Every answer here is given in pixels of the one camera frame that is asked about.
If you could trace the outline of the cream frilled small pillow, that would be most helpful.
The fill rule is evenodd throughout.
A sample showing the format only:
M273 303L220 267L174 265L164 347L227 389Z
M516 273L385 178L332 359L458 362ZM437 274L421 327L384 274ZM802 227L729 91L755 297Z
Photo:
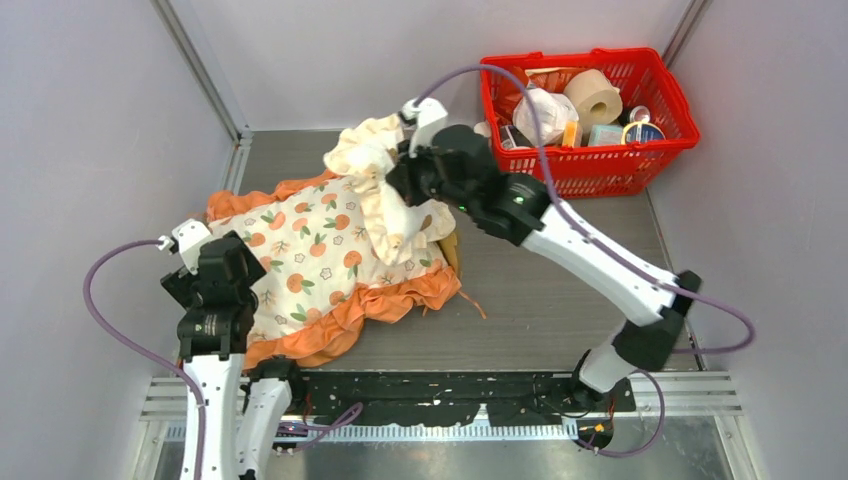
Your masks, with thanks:
M398 115L368 118L343 130L323 155L329 171L352 182L374 251L387 265L410 260L416 250L449 238L456 228L446 204L427 200L410 207L389 185L388 173L396 166L403 140Z

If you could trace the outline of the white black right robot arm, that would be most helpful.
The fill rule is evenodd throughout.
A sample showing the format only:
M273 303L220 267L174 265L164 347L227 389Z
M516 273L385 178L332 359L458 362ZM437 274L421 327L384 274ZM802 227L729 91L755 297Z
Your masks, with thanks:
M483 136L465 125L439 131L430 146L403 140L386 180L410 206L437 200L465 212L484 233L525 248L565 268L618 307L625 321L609 340L575 366L574 403L596 410L613 387L637 370L661 370L671 356L700 278L655 268L580 219L545 184L524 173L499 170Z

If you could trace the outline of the orange fruit print cushion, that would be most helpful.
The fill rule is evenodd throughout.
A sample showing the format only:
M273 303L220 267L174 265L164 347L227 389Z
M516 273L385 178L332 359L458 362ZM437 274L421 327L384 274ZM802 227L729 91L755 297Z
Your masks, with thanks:
M216 192L204 219L217 236L239 234L267 271L253 286L259 310L247 368L273 356L321 366L350 350L367 320L395 323L464 294L438 242L385 265L351 183L329 172L282 181L271 193Z

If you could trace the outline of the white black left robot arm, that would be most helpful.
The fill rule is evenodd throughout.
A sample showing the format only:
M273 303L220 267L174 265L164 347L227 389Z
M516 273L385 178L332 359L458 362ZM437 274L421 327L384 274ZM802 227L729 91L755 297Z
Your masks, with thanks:
M259 310L253 285L266 270L234 231L214 236L187 221L164 237L182 267L161 280L185 309L177 325L188 388L182 478L262 479L283 414L298 412L307 383L298 365L273 356L247 368Z

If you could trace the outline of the wooden pet bed frame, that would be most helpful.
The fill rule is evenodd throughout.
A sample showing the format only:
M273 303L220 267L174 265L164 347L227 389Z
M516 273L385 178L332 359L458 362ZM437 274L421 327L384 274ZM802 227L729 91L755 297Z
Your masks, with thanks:
M445 238L440 239L438 245L447 264L454 270L456 276L460 278L462 276L462 269L458 231L454 230Z

